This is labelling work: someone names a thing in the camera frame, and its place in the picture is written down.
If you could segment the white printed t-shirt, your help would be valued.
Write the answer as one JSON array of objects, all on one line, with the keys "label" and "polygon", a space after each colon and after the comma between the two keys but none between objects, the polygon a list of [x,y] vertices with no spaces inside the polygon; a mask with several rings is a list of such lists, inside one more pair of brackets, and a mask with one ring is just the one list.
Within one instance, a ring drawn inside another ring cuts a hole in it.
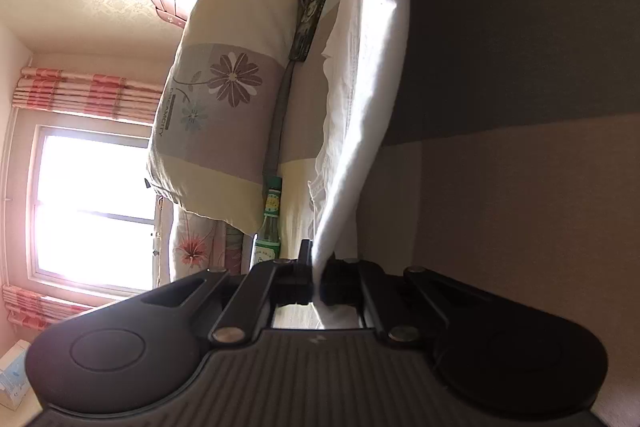
[{"label": "white printed t-shirt", "polygon": [[314,288],[354,215],[390,124],[407,49],[410,0],[341,0],[326,48],[323,144],[311,183]]}]

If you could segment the green glass bottle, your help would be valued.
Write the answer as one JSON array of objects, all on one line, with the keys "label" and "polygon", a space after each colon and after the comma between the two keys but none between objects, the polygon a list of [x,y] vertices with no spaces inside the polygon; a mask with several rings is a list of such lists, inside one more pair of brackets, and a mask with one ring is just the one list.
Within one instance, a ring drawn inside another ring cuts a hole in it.
[{"label": "green glass bottle", "polygon": [[259,262],[276,260],[280,256],[280,202],[282,179],[268,176],[267,195],[262,215],[262,225],[255,234],[250,255],[250,267]]}]

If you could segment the pink folded quilt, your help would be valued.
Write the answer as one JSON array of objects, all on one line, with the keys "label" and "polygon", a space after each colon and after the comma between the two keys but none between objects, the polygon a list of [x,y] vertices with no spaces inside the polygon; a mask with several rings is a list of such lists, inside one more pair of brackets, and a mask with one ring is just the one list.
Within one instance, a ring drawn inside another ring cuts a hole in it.
[{"label": "pink folded quilt", "polygon": [[157,196],[153,254],[156,286],[202,270],[225,269],[232,275],[248,267],[250,240],[224,221],[210,220],[184,211]]}]

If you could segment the floral patchwork pillow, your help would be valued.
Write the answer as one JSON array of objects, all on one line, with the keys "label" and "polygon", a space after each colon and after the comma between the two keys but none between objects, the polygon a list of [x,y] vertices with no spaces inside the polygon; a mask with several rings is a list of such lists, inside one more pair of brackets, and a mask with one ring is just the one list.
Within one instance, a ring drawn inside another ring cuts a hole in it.
[{"label": "floral patchwork pillow", "polygon": [[273,112],[302,0],[198,0],[156,111],[146,179],[183,210],[252,235]]}]

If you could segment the pink left curtain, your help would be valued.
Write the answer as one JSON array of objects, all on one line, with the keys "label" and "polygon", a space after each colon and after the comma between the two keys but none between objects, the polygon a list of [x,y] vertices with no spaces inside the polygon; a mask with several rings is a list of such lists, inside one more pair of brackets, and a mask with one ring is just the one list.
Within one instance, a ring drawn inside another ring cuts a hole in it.
[{"label": "pink left curtain", "polygon": [[1,295],[8,322],[37,332],[93,310],[92,306],[38,294],[12,285],[3,285]]}]

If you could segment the pink curtain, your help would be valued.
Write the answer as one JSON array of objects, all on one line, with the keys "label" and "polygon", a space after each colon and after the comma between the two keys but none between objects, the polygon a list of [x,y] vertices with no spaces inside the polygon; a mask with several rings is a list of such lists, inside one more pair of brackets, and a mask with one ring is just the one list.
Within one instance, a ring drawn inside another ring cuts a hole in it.
[{"label": "pink curtain", "polygon": [[24,67],[12,106],[151,126],[162,93],[162,87],[124,77]]},{"label": "pink curtain", "polygon": [[1,295],[8,322],[37,332],[93,310],[92,306],[38,294],[12,285],[3,285]]}]

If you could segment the pink right curtain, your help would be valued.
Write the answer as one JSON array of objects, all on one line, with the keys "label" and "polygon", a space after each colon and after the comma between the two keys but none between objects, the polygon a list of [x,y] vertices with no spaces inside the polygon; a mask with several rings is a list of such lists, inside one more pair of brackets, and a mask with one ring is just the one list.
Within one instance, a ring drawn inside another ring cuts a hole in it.
[{"label": "pink right curtain", "polygon": [[24,67],[12,106],[151,126],[162,93],[162,87],[124,77]]}]

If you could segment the window with white frame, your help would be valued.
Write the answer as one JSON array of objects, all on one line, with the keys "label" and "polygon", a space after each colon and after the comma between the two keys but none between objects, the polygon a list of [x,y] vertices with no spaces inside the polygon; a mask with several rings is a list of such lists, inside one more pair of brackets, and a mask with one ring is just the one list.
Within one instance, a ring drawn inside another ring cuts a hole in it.
[{"label": "window with white frame", "polygon": [[140,136],[41,126],[28,195],[30,274],[110,296],[155,285],[156,196]]}]

